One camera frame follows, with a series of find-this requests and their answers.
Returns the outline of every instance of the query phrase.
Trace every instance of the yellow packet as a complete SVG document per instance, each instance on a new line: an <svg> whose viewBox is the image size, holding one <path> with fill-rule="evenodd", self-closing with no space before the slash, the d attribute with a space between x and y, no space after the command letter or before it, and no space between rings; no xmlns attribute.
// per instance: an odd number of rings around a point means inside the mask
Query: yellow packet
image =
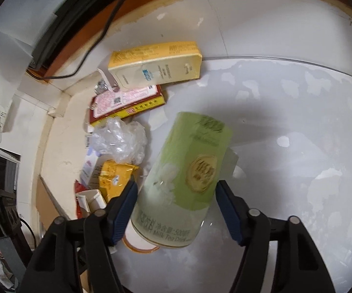
<svg viewBox="0 0 352 293"><path fill-rule="evenodd" d="M113 160L105 161L99 176L99 191L107 203L122 193L131 175L136 180L137 169L139 167L135 165L118 164Z"/></svg>

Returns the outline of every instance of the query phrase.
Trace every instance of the clear plastic wrap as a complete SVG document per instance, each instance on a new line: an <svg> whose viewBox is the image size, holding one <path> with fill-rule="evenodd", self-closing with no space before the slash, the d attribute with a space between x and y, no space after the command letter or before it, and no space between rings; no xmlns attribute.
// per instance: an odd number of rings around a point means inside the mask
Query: clear plastic wrap
<svg viewBox="0 0 352 293"><path fill-rule="evenodd" d="M109 153L120 164L138 165L145 157L145 128L136 121L126 124L119 117L108 118L105 127L95 127L90 146L101 154Z"/></svg>

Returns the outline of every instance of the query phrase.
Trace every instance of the screw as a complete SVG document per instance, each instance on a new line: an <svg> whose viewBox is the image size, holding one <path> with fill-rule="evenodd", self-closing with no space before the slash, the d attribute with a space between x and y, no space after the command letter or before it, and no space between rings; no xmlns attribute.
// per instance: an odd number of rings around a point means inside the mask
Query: screw
<svg viewBox="0 0 352 293"><path fill-rule="evenodd" d="M260 210L258 210L256 208L249 209L248 212L253 217L257 217L258 215L260 215Z"/></svg>
<svg viewBox="0 0 352 293"><path fill-rule="evenodd" d="M97 217L102 217L104 215L105 215L105 210L104 209L97 209L95 211L95 216L97 216Z"/></svg>
<svg viewBox="0 0 352 293"><path fill-rule="evenodd" d="M61 217L61 216L59 216L59 217L57 217L57 218L54 219L54 223L55 223L56 225L60 225L60 224L62 224L64 221L65 221L65 218L63 218L63 217Z"/></svg>
<svg viewBox="0 0 352 293"><path fill-rule="evenodd" d="M295 225L298 225L300 223L300 219L297 216L291 216L290 217L290 222L295 224Z"/></svg>

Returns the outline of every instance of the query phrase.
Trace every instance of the white table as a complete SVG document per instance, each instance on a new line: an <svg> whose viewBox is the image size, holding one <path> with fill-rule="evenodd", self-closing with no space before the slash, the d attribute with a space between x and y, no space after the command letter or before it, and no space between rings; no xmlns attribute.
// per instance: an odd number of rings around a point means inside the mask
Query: white table
<svg viewBox="0 0 352 293"><path fill-rule="evenodd" d="M200 80L166 90L165 106L135 118L147 129L149 144L142 164L146 172L177 112L222 120L233 129L231 148L239 156L227 179L231 189L267 216L299 216L336 291L346 292L352 286L352 77L286 61L207 60ZM83 142L83 131L78 130L83 115L72 117L81 109L74 100L59 128L53 125L42 169L48 187L68 212L73 212L74 201L66 200L63 183L70 181L65 188L72 190L85 154L83 143L74 145ZM120 280L134 293L227 292L243 253L230 238L216 201L196 240L186 248L147 255L122 243L117 249L112 257ZM274 270L274 243L270 249L263 292L270 291Z"/></svg>

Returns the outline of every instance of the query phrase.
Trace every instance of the beige surface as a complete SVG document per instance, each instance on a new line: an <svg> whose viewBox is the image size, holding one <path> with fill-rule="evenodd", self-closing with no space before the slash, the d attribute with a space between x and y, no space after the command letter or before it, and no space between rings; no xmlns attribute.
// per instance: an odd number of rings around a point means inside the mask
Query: beige surface
<svg viewBox="0 0 352 293"><path fill-rule="evenodd" d="M74 95L64 117L55 118L44 153L41 175L69 218L76 218L74 181L85 157L85 111L94 92L87 89Z"/></svg>

